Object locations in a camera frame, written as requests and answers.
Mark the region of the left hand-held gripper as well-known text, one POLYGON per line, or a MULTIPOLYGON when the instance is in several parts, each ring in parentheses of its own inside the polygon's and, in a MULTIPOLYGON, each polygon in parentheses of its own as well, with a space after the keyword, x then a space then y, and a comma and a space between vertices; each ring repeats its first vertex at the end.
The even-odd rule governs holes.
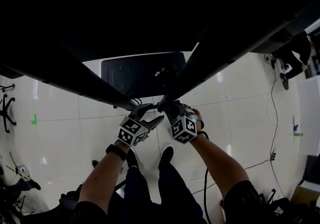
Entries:
POLYGON ((151 121, 142 120, 139 124, 135 120, 141 120, 145 113, 153 109, 152 103, 144 103, 137 105, 125 116, 119 125, 118 139, 128 146, 136 146, 138 143, 144 141, 147 134, 154 130, 165 118, 160 115, 151 121))

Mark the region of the person's right hand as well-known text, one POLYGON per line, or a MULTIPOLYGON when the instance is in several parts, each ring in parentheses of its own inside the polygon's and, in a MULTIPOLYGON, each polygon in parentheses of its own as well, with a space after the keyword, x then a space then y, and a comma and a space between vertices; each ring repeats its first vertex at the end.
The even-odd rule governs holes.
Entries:
POLYGON ((196 131, 200 132, 204 128, 204 122, 201 113, 195 108, 193 108, 192 111, 192 116, 196 121, 196 131))

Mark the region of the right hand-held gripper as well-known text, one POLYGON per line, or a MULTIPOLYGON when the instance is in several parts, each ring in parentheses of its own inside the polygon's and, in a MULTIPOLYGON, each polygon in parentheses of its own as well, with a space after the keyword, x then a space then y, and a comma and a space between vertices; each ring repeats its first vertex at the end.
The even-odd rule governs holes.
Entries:
POLYGON ((192 116, 193 109, 186 107, 184 103, 175 102, 174 110, 164 111, 170 123, 167 129, 170 137, 181 144, 190 142, 198 135, 196 120, 192 116))

